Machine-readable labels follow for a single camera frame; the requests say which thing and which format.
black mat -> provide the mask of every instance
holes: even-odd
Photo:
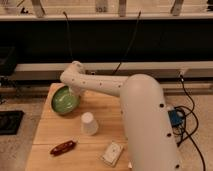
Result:
[[[24,112],[20,110],[0,111],[0,135],[14,135],[18,132]]]

brown sausage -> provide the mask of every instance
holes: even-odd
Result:
[[[51,151],[50,154],[54,155],[54,156],[58,156],[62,153],[68,152],[70,150],[72,150],[74,147],[76,146],[76,142],[70,140],[67,141],[65,143],[62,143],[60,145],[57,145],[56,147],[54,147]]]

floor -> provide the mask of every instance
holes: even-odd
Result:
[[[17,135],[0,136],[0,170],[23,171],[31,149],[35,131],[41,116],[47,91],[34,95],[20,94],[20,97],[7,91],[3,93],[5,103],[0,105],[1,111],[22,110],[23,116]]]
[[[17,135],[0,136],[1,171],[24,171],[48,88],[36,91],[34,94],[33,91],[29,92],[26,91],[20,97],[5,93],[8,96],[5,98],[6,102],[0,105],[0,110],[18,109],[25,113]],[[193,95],[193,99],[196,103],[195,113],[200,122],[200,127],[193,138],[204,155],[207,170],[213,171],[213,95]],[[166,102],[174,106],[191,106],[189,99],[184,95],[167,95]],[[188,125],[189,129],[194,126],[193,118],[189,120]],[[185,141],[179,149],[183,165],[187,168],[184,171],[202,170],[199,155],[189,140]]]

upside-down cup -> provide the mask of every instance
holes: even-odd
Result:
[[[81,131],[86,135],[97,133],[98,123],[92,113],[86,112],[81,116]]]

power cord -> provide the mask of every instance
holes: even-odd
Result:
[[[115,75],[115,74],[116,74],[116,72],[119,70],[119,68],[120,68],[120,66],[121,66],[121,64],[122,64],[122,62],[123,62],[123,59],[125,59],[125,58],[127,57],[127,55],[129,54],[130,49],[132,48],[132,45],[133,45],[133,43],[134,43],[134,41],[135,41],[135,37],[136,37],[136,34],[137,34],[138,23],[139,23],[139,21],[140,21],[140,16],[141,16],[141,11],[139,11],[139,13],[138,13],[137,21],[136,21],[136,24],[135,24],[135,29],[134,29],[134,32],[133,32],[133,34],[132,34],[132,38],[131,38],[131,40],[130,40],[130,42],[129,42],[129,45],[128,45],[127,49],[126,49],[126,52],[125,52],[124,56],[121,58],[121,60],[120,60],[120,62],[119,62],[119,64],[118,64],[118,66],[117,66],[116,69],[112,72],[111,75]]]
[[[190,114],[191,112],[194,111],[194,108],[195,108],[195,102],[193,100],[193,98],[189,95],[189,93],[186,91],[185,89],[185,84],[184,84],[184,77],[183,75],[180,75],[180,82],[181,82],[181,85],[182,85],[182,88],[183,88],[183,91],[184,93],[186,94],[186,96],[190,99],[190,101],[192,102],[192,109],[190,110],[190,112],[188,114]]]
[[[72,61],[74,61],[73,51],[72,51],[72,41],[71,41],[69,18],[68,18],[67,13],[65,11],[63,12],[63,14],[64,14],[64,16],[66,18],[66,23],[67,23],[67,41],[68,41],[69,54],[71,56]]]
[[[184,93],[186,94],[186,96],[190,99],[190,101],[192,102],[192,108],[188,108],[186,106],[177,106],[175,107],[175,110],[177,111],[178,115],[181,117],[182,119],[182,123],[176,127],[174,127],[176,130],[178,130],[178,133],[174,132],[174,135],[176,136],[180,136],[180,141],[177,142],[177,146],[179,147],[185,140],[187,139],[190,139],[192,144],[194,145],[194,147],[196,148],[197,152],[199,153],[199,156],[201,158],[201,161],[202,161],[202,165],[203,165],[203,171],[206,171],[206,163],[205,163],[205,159],[203,157],[203,154],[202,152],[200,151],[198,145],[195,143],[195,141],[193,140],[192,138],[192,135],[197,131],[198,127],[199,127],[199,120],[194,112],[194,109],[195,109],[195,102],[193,100],[193,98],[189,95],[189,93],[186,91],[185,89],[185,84],[184,84],[184,77],[183,75],[180,75],[180,78],[181,78],[181,84],[182,84],[182,88],[183,88],[183,91]],[[195,122],[196,122],[196,125],[195,125],[195,128],[191,131],[191,132],[188,132],[187,129],[186,129],[186,121],[187,121],[187,118],[192,115],[195,119]]]
[[[192,144],[194,145],[194,147],[196,148],[197,152],[199,153],[199,156],[201,158],[202,161],[202,165],[203,165],[203,171],[206,171],[206,163],[205,163],[205,159],[203,157],[203,154],[201,153],[199,147],[197,146],[196,142],[194,141],[194,139],[191,137],[191,135],[186,131],[186,129],[184,129],[182,126],[180,126],[180,129],[186,133],[187,137],[191,140]]]

